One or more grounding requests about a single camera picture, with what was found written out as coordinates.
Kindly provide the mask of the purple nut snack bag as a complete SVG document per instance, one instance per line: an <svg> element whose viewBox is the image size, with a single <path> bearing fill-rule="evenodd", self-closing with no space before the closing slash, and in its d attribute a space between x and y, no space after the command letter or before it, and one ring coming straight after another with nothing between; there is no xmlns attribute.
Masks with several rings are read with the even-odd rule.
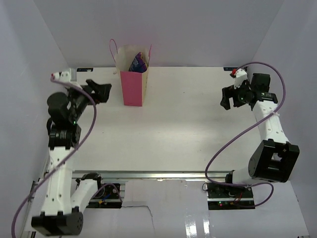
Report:
<svg viewBox="0 0 317 238"><path fill-rule="evenodd" d="M137 73L144 73L148 69L148 64L143 56L142 52L139 52L134 57L132 63L129 67L129 72L137 72Z"/></svg>

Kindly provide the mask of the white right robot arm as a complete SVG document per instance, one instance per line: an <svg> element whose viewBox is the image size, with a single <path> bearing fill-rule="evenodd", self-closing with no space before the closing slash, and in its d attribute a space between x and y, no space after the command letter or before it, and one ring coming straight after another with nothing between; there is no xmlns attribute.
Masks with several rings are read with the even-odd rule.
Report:
<svg viewBox="0 0 317 238"><path fill-rule="evenodd" d="M279 115L274 112L278 99L269 92L270 75L255 73L251 80L243 69L234 69L231 77L234 84L222 89L221 106L229 110L229 100L234 107L249 105L253 112L261 142L246 167L232 170L226 175L224 193L231 198L241 193L241 184L252 185L264 181L287 182L300 149L290 143L280 123Z"/></svg>

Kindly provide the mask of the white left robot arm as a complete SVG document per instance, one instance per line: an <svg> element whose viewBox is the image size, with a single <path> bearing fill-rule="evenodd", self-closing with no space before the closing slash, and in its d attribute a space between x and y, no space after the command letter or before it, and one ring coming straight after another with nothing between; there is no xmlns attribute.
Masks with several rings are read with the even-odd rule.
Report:
<svg viewBox="0 0 317 238"><path fill-rule="evenodd" d="M71 87L67 93L56 92L47 99L50 118L49 174L47 192L40 214L32 217L31 226L44 236L77 236L83 228L83 212L92 198L104 194L105 186L98 173L88 173L78 179L71 192L74 168L73 154L83 144L81 127L77 123L88 105L95 107L109 99L111 84L97 84L91 79L85 85Z"/></svg>

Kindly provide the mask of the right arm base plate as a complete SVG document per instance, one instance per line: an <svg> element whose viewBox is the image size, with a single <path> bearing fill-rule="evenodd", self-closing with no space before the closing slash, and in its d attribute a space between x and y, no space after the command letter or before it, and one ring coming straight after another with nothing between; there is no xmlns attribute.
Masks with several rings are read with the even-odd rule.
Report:
<svg viewBox="0 0 317 238"><path fill-rule="evenodd" d="M202 190L207 194L210 211L254 209L254 195L251 188L205 182Z"/></svg>

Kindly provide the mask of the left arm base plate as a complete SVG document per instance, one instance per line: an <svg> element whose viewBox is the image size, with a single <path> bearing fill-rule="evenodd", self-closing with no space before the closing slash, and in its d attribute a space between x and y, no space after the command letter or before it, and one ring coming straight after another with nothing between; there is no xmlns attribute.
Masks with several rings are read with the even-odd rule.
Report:
<svg viewBox="0 0 317 238"><path fill-rule="evenodd" d="M119 199L120 184L113 184L105 186L87 205L87 208L91 209L120 209L122 202Z"/></svg>

